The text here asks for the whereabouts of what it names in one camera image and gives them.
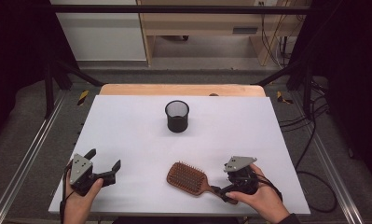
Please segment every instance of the hairbrush handle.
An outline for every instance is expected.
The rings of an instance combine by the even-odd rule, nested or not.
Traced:
[[[207,189],[207,191],[210,191],[211,193],[215,194],[217,197],[223,199],[218,192],[215,192],[215,190],[212,188],[212,186],[210,186],[210,189]],[[238,201],[236,201],[234,199],[229,199],[229,200],[227,200],[227,203],[237,204]]]
[[[211,192],[212,194],[216,195],[217,197],[223,199],[223,197],[221,196],[221,194],[220,194],[217,190],[215,190],[215,189],[220,190],[220,188],[215,187],[215,186],[210,186],[209,183],[208,183],[207,178],[202,182],[202,184],[201,184],[201,189],[202,189],[203,191],[209,191],[209,192]],[[226,200],[225,202],[226,202],[226,203],[231,203],[231,204],[237,204],[237,203],[238,203],[238,201],[233,200],[233,199]]]

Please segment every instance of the sleeve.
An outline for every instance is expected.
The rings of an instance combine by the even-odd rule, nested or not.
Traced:
[[[300,222],[296,217],[296,214],[292,213],[290,216],[286,217],[278,224],[300,224]]]

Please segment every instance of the aluminum rail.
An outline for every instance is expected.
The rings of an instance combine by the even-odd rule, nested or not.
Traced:
[[[299,112],[303,114],[302,106],[301,106],[301,95],[299,92],[294,93],[291,92],[293,99],[295,100],[296,107],[298,108]],[[312,129],[310,126],[306,126],[309,133],[312,133]],[[331,160],[330,156],[327,153],[327,150],[324,147],[323,141],[320,138],[319,134],[316,132],[313,136],[313,143],[316,146],[316,154],[322,164],[325,174],[327,175],[327,179],[331,184],[334,192],[337,195],[338,203],[342,208],[343,214],[345,215],[346,219],[350,224],[364,224],[364,221],[360,215],[360,212],[357,209],[351,195],[346,188],[345,183],[343,182],[342,178],[340,177],[339,171],[337,167]]]
[[[5,192],[3,193],[0,199],[0,223],[4,221],[6,214],[10,206],[12,205],[15,197],[17,196],[17,193],[19,192],[24,179],[28,175],[28,172],[34,163],[35,157],[37,156],[40,148],[42,147],[54,120],[57,118],[59,111],[61,110],[67,93],[68,91],[59,92],[55,103],[54,111],[52,112],[49,118],[43,121],[40,130],[37,132],[34,141],[32,142],[28,151],[26,152],[26,155],[23,158],[20,166],[18,167],[17,172],[14,174]]]

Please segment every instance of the black curtain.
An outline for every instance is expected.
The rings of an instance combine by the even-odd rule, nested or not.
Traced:
[[[59,59],[78,68],[55,13],[33,12],[34,3],[50,4],[49,0],[0,0],[0,129],[17,91],[43,80],[47,63]]]
[[[324,19],[307,18],[295,59]],[[372,174],[372,0],[344,0],[319,40],[310,55],[312,74],[328,79],[330,109],[355,157]]]

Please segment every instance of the hairbrush bristles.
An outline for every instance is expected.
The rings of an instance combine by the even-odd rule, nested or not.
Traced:
[[[177,162],[169,171],[167,181],[190,194],[200,195],[206,190],[204,182],[207,183],[207,177],[201,170],[185,163]]]

